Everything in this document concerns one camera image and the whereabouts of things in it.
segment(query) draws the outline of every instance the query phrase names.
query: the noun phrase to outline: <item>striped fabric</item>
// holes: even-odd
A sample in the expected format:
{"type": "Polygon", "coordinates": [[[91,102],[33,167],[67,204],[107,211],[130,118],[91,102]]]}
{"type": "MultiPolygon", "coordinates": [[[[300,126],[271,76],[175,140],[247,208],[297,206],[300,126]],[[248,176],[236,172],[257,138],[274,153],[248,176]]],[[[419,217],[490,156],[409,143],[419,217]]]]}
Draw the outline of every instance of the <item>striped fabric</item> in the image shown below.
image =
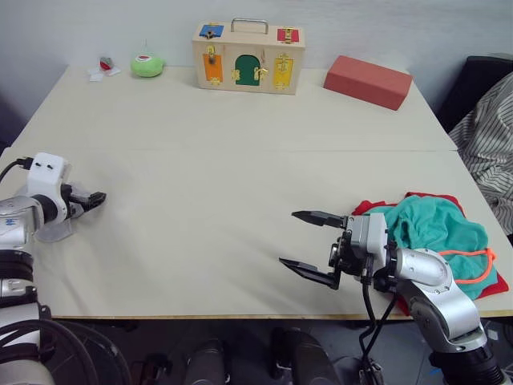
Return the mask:
{"type": "Polygon", "coordinates": [[[513,73],[494,85],[449,136],[504,232],[513,233],[513,73]]]}

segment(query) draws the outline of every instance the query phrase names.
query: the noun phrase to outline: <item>table edge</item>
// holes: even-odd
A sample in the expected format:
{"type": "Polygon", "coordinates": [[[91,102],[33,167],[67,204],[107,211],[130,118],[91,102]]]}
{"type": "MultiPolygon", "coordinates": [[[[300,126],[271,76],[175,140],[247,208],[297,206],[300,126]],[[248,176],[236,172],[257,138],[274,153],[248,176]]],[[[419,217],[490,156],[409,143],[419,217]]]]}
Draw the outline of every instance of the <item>table edge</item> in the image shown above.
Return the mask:
{"type": "MultiPolygon", "coordinates": [[[[511,317],[513,310],[485,310],[480,311],[479,316],[490,317],[511,317]]],[[[310,319],[310,320],[367,320],[365,314],[218,314],[218,315],[53,315],[56,319],[79,319],[79,320],[123,320],[123,319],[310,319]]],[[[404,314],[391,314],[389,320],[411,320],[404,314]]]]}

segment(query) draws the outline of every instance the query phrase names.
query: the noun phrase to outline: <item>box handle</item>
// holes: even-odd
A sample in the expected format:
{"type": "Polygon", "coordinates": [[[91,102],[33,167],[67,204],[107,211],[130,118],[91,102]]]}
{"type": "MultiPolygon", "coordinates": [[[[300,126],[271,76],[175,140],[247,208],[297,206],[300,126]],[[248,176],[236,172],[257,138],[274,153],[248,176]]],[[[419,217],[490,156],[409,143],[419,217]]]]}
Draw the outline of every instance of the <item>box handle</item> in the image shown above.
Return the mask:
{"type": "Polygon", "coordinates": [[[234,18],[232,19],[232,32],[235,32],[236,22],[255,22],[265,25],[265,34],[269,34],[269,23],[266,20],[259,20],[257,18],[234,18]]]}

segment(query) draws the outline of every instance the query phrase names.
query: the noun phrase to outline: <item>yellow door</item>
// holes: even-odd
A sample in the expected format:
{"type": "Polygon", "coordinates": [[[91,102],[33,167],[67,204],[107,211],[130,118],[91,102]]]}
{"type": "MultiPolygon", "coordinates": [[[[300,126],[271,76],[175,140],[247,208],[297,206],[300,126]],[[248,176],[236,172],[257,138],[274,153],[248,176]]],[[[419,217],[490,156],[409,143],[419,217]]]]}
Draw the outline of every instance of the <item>yellow door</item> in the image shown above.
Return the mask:
{"type": "Polygon", "coordinates": [[[284,90],[290,86],[293,64],[294,60],[287,54],[282,54],[274,59],[274,88],[284,90]]]}

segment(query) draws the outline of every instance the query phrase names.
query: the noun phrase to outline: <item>black cable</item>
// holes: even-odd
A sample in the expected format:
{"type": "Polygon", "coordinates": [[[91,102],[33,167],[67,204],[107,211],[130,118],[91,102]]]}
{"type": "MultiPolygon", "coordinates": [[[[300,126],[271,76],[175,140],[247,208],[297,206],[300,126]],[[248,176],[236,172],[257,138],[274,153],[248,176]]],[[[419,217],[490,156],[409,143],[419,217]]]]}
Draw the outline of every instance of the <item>black cable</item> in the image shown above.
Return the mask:
{"type": "Polygon", "coordinates": [[[369,286],[372,283],[372,273],[373,273],[373,257],[371,255],[367,255],[366,257],[366,275],[362,276],[362,295],[363,302],[366,305],[367,314],[369,315],[370,325],[367,329],[360,334],[358,337],[358,341],[360,342],[360,348],[362,349],[362,369],[364,376],[367,378],[368,383],[373,383],[374,381],[370,378],[369,371],[372,377],[375,379],[374,371],[370,365],[369,357],[365,354],[366,346],[364,343],[364,339],[371,335],[376,328],[376,317],[374,316],[374,311],[372,308],[372,304],[370,303],[369,296],[369,286]]]}
{"type": "MultiPolygon", "coordinates": [[[[34,328],[36,330],[48,330],[54,334],[58,334],[60,337],[65,339],[69,343],[70,347],[72,347],[75,355],[79,359],[79,362],[83,367],[83,372],[85,374],[87,383],[89,385],[99,385],[95,365],[92,362],[91,356],[87,353],[86,348],[80,342],[80,340],[63,325],[46,319],[29,319],[26,321],[15,322],[11,323],[10,325],[0,327],[0,335],[4,335],[10,332],[14,332],[13,334],[20,334],[22,331],[24,331],[24,333],[22,333],[22,335],[24,335],[34,331],[34,328]]],[[[2,338],[2,340],[0,340],[0,347],[3,347],[9,342],[12,342],[11,340],[12,334],[2,338]]]]}
{"type": "Polygon", "coordinates": [[[383,325],[385,324],[386,319],[392,312],[392,309],[394,308],[397,300],[398,300],[398,295],[396,293],[394,293],[394,296],[392,297],[392,300],[390,301],[388,307],[386,308],[385,313],[383,313],[383,315],[382,315],[382,319],[378,322],[378,327],[376,328],[376,331],[374,332],[372,338],[370,339],[369,345],[367,345],[367,348],[366,348],[365,352],[363,353],[364,359],[366,359],[366,357],[369,355],[370,350],[372,349],[372,347],[374,346],[374,343],[376,342],[376,339],[378,339],[379,332],[382,331],[383,325]]]}
{"type": "Polygon", "coordinates": [[[25,170],[28,170],[30,166],[32,166],[32,162],[34,161],[34,158],[18,158],[15,161],[10,162],[7,167],[3,169],[2,172],[0,172],[0,182],[2,182],[3,178],[7,175],[7,173],[14,167],[14,166],[22,166],[25,170]]]}
{"type": "Polygon", "coordinates": [[[0,173],[0,182],[2,182],[2,179],[7,175],[7,173],[14,167],[14,166],[18,166],[19,163],[17,160],[15,160],[14,162],[10,162],[7,167],[5,167],[2,171],[2,173],[0,173]]]}
{"type": "Polygon", "coordinates": [[[105,351],[106,354],[109,355],[114,361],[117,369],[119,370],[121,383],[123,385],[131,385],[131,374],[127,361],[123,357],[121,350],[109,338],[99,333],[97,330],[77,322],[59,320],[59,323],[63,324],[67,329],[71,330],[71,332],[73,332],[74,334],[80,333],[83,336],[87,337],[87,340],[95,343],[98,347],[101,347],[102,350],[105,351]]]}

